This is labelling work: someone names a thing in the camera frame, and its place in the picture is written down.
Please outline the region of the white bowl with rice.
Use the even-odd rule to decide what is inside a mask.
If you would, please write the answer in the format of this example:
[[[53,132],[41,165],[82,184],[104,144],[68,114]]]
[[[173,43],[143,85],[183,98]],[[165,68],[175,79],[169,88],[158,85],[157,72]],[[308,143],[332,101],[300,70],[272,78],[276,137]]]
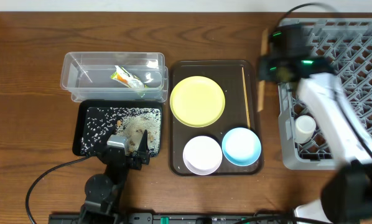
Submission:
[[[210,175],[221,165],[221,146],[211,137],[196,136],[189,140],[183,150],[186,168],[196,175]]]

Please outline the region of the yellow round plate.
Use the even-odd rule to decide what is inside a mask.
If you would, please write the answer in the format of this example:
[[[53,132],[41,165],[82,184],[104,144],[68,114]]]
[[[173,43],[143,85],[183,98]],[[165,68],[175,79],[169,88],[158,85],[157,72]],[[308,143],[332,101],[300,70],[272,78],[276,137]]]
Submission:
[[[202,128],[217,121],[225,110],[225,94],[210,78],[192,76],[176,84],[170,94],[173,116],[186,126]]]

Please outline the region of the green yellow snack wrapper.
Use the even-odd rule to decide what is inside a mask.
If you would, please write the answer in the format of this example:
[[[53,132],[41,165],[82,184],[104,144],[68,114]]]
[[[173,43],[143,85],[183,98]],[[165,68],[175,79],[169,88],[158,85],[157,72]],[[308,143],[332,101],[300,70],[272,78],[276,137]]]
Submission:
[[[110,79],[115,80],[128,88],[142,91],[147,88],[145,84],[135,75],[127,71],[124,67],[115,65],[116,71],[110,76]]]

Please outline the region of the light blue bowl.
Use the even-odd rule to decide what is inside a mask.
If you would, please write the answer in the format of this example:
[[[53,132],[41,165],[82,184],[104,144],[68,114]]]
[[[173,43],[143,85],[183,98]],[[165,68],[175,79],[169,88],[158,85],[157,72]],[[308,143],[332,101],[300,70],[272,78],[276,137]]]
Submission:
[[[236,166],[250,166],[258,161],[262,145],[258,136],[247,128],[233,128],[223,137],[221,148],[226,159]]]

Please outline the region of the white cup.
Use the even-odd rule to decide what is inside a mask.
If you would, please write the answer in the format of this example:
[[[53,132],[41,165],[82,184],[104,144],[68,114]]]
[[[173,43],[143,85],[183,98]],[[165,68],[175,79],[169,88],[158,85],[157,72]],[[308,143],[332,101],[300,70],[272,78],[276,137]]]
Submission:
[[[299,116],[295,120],[295,142],[303,144],[311,140],[316,129],[315,120],[307,115]]]

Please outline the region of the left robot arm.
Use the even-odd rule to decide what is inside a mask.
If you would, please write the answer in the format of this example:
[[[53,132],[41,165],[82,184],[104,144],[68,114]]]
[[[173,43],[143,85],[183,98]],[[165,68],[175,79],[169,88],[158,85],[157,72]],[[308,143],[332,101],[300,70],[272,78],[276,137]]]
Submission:
[[[129,170],[140,170],[148,165],[148,132],[142,138],[136,156],[127,156],[126,137],[107,134],[93,148],[95,156],[106,165],[105,172],[90,177],[85,184],[85,203],[81,206],[79,224],[122,224],[128,216],[119,211],[118,205]]]

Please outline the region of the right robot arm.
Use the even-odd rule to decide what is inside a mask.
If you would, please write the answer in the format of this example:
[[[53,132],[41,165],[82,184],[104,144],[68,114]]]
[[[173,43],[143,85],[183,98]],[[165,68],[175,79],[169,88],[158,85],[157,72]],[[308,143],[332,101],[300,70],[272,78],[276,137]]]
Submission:
[[[372,137],[328,60],[310,55],[301,24],[263,32],[258,76],[261,82],[296,85],[338,165],[319,199],[295,208],[289,221],[358,223],[372,218]]]

